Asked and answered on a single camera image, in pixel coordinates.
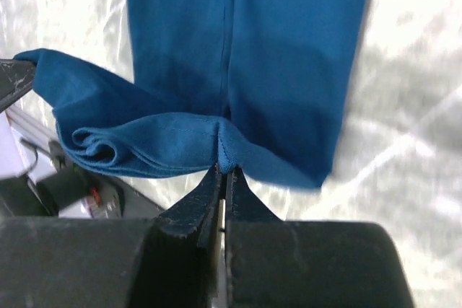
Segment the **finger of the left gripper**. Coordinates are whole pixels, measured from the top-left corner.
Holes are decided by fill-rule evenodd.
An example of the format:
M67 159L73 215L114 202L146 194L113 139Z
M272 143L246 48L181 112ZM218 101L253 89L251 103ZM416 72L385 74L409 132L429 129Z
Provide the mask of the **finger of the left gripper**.
M0 60L0 111L4 112L32 89L36 64L11 59Z

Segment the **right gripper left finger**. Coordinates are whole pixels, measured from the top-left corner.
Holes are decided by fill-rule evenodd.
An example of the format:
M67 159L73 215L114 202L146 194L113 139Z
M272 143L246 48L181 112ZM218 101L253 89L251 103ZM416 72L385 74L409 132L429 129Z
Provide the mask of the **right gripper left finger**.
M222 174L153 218L9 217L3 307L210 307Z

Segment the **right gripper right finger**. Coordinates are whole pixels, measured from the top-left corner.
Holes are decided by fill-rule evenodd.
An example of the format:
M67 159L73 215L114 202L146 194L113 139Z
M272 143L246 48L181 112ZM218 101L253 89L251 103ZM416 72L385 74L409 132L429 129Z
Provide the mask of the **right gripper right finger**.
M282 221L227 176L229 307L413 307L396 247L379 224Z

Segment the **blue t-shirt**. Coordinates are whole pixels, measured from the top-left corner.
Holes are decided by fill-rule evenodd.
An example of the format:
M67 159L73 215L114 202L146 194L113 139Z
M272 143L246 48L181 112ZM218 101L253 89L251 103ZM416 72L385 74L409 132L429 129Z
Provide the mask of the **blue t-shirt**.
M367 0L127 0L134 81L45 48L33 89L64 151L105 175L240 167L319 188L334 160Z

